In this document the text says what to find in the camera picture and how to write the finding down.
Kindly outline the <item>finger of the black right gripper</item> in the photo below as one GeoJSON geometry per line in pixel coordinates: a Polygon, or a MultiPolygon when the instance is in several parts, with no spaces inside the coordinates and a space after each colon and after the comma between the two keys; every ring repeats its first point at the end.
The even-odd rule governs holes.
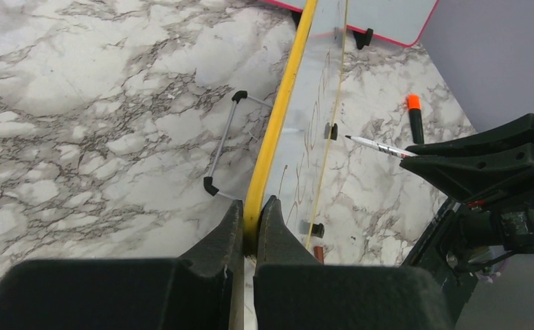
{"type": "Polygon", "coordinates": [[[487,155],[419,155],[401,168],[462,204],[513,204],[534,195],[534,143],[487,155]]]}
{"type": "Polygon", "coordinates": [[[530,143],[534,144],[534,113],[482,133],[446,142],[415,144],[406,150],[420,156],[469,157],[508,151],[530,143]]]}

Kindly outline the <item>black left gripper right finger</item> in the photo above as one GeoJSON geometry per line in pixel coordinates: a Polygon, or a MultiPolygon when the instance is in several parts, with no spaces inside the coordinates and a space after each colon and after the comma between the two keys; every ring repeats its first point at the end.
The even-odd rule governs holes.
{"type": "Polygon", "coordinates": [[[272,195],[260,214],[258,329],[453,329],[445,297],[416,267],[324,265],[285,225],[272,195]]]}

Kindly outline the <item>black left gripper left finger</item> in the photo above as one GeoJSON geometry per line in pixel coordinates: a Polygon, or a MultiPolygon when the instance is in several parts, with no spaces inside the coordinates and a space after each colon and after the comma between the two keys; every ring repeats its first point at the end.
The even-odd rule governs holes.
{"type": "Polygon", "coordinates": [[[37,259],[0,280],[0,329],[228,329],[243,203],[175,258],[37,259]]]}

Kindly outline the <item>brown marker cap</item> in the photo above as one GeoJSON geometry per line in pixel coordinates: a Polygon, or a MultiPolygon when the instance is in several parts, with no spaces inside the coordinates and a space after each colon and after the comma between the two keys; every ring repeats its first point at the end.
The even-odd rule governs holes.
{"type": "Polygon", "coordinates": [[[324,248],[317,245],[313,248],[313,253],[316,260],[319,263],[324,264],[324,248]]]}

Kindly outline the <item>white brown whiteboard marker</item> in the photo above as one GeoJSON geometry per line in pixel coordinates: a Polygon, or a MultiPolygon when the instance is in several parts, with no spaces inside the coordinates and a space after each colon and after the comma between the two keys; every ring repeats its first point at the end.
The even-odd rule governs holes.
{"type": "Polygon", "coordinates": [[[397,148],[395,146],[390,146],[388,144],[384,144],[381,142],[376,142],[364,137],[358,137],[358,136],[351,136],[351,135],[345,135],[345,137],[355,143],[361,144],[367,148],[379,151],[381,153],[385,153],[391,156],[395,156],[401,159],[407,158],[407,157],[416,157],[415,153],[409,152],[407,150],[397,148]]]}

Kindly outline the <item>yellow framed whiteboard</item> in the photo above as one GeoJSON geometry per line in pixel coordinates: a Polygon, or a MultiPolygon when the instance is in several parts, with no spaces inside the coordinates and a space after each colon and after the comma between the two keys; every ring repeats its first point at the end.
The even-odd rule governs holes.
{"type": "Polygon", "coordinates": [[[346,36],[314,36],[324,5],[308,1],[271,110],[243,207],[243,250],[257,253],[260,215],[277,197],[283,223],[308,245],[335,123],[344,73],[346,36]]]}

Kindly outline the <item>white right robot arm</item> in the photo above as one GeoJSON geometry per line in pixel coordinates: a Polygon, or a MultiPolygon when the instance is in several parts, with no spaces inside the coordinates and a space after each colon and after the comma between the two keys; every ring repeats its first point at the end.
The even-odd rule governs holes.
{"type": "Polygon", "coordinates": [[[408,263],[456,276],[534,253],[534,114],[475,135],[409,147],[401,167],[449,198],[408,263]]]}

